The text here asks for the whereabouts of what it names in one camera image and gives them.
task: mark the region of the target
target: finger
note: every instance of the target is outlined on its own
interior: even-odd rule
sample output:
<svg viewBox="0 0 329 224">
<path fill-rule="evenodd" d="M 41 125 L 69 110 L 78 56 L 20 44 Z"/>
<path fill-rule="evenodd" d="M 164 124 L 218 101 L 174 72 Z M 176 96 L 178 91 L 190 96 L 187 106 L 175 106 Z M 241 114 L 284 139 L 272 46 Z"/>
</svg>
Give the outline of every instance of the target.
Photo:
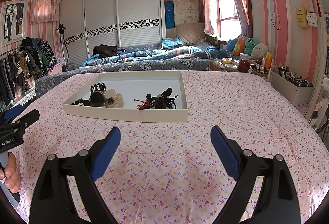
<svg viewBox="0 0 329 224">
<path fill-rule="evenodd" d="M 11 177 L 5 179 L 5 186 L 7 189 L 10 189 L 16 185 L 16 182 L 19 178 L 19 169 L 16 168 L 16 171 L 14 174 L 12 174 Z"/>
<path fill-rule="evenodd" d="M 8 154 L 8 164 L 5 168 L 5 175 L 7 178 L 11 177 L 16 171 L 16 157 L 13 153 Z"/>
<path fill-rule="evenodd" d="M 17 193 L 17 192 L 19 192 L 20 185 L 21 185 L 21 181 L 22 181 L 22 179 L 21 179 L 21 178 L 18 178 L 18 180 L 16 181 L 15 186 L 12 187 L 12 188 L 10 188 L 10 191 L 11 191 L 12 193 Z"/>
</svg>

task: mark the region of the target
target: black suit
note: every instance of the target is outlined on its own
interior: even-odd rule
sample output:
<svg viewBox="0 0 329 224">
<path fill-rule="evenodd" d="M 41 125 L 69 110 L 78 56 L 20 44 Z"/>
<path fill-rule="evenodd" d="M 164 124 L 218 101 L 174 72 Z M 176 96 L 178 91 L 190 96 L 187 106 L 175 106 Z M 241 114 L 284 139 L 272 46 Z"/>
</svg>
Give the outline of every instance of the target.
<svg viewBox="0 0 329 224">
<path fill-rule="evenodd" d="M 13 16 L 9 15 L 7 18 L 8 41 L 10 40 L 10 36 L 12 34 L 12 22 L 13 22 Z"/>
</svg>

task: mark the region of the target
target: pink tablecloth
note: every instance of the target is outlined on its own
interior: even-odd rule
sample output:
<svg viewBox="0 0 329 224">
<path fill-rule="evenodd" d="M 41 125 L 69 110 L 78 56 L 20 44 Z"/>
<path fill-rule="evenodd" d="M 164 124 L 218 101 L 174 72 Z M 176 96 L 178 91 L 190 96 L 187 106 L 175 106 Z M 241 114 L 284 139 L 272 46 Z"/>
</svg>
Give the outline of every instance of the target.
<svg viewBox="0 0 329 224">
<path fill-rule="evenodd" d="M 184 71 L 186 124 L 66 115 L 62 102 L 96 75 L 75 75 L 27 109 L 38 109 L 41 116 L 27 130 L 25 143 L 14 149 L 22 174 L 22 202 L 17 210 L 25 220 L 46 157 L 51 153 L 73 156 L 103 139 L 113 126 L 121 130 L 121 144 L 96 184 L 119 223 L 213 222 L 235 185 L 210 142 L 210 130 L 216 124 L 243 149 L 263 157 L 284 156 L 297 189 L 302 223 L 327 193 L 327 149 L 302 115 L 260 77 Z M 261 181 L 242 219 L 251 216 Z M 70 187 L 80 216 L 87 219 L 73 179 Z"/>
</svg>

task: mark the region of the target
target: white louvered door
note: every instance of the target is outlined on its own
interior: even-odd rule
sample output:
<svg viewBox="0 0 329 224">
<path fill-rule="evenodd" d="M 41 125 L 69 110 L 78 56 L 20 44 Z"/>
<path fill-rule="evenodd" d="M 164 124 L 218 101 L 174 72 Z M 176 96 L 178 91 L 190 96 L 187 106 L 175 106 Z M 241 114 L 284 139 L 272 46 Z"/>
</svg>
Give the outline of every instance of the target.
<svg viewBox="0 0 329 224">
<path fill-rule="evenodd" d="M 122 47 L 160 42 L 158 0 L 118 0 Z"/>
<path fill-rule="evenodd" d="M 85 0 L 85 19 L 90 56 L 100 44 L 119 47 L 116 0 Z"/>
<path fill-rule="evenodd" d="M 88 59 L 83 32 L 83 0 L 61 0 L 60 23 L 66 28 L 64 36 L 69 52 L 68 62 L 73 62 L 77 68 Z"/>
</svg>

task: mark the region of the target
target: bride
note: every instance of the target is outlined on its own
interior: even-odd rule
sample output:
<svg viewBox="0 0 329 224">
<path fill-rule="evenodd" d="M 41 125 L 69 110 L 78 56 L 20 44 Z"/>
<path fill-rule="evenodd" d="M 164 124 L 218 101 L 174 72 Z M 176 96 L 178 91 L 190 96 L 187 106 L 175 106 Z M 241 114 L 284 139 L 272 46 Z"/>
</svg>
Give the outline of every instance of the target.
<svg viewBox="0 0 329 224">
<path fill-rule="evenodd" d="M 10 40 L 15 40 L 21 36 L 20 34 L 18 35 L 16 34 L 16 23 L 17 23 L 16 14 L 13 13 L 12 33 L 10 35 Z"/>
</svg>

